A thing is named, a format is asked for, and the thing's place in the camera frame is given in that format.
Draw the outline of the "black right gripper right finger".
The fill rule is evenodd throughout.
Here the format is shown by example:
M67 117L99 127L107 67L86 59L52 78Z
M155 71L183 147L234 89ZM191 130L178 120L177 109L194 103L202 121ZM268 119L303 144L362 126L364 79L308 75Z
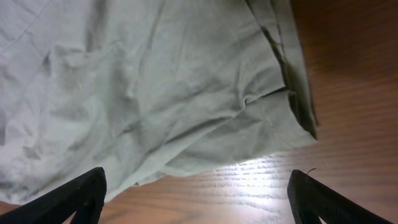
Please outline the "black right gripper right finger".
M391 224L300 170L293 170L287 195L298 224Z

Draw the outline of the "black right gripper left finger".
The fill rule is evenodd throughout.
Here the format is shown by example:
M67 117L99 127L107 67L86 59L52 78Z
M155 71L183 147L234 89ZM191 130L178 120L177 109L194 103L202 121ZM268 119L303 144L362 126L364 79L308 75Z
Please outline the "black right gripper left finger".
M97 224L106 195L104 169L96 167L53 191L1 215L1 224Z

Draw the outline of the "khaki shorts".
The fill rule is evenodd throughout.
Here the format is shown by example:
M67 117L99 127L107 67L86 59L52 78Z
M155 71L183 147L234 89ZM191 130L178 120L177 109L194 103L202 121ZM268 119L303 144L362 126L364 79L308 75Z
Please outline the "khaki shorts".
M1 200L94 167L106 200L314 144L288 1L1 2Z

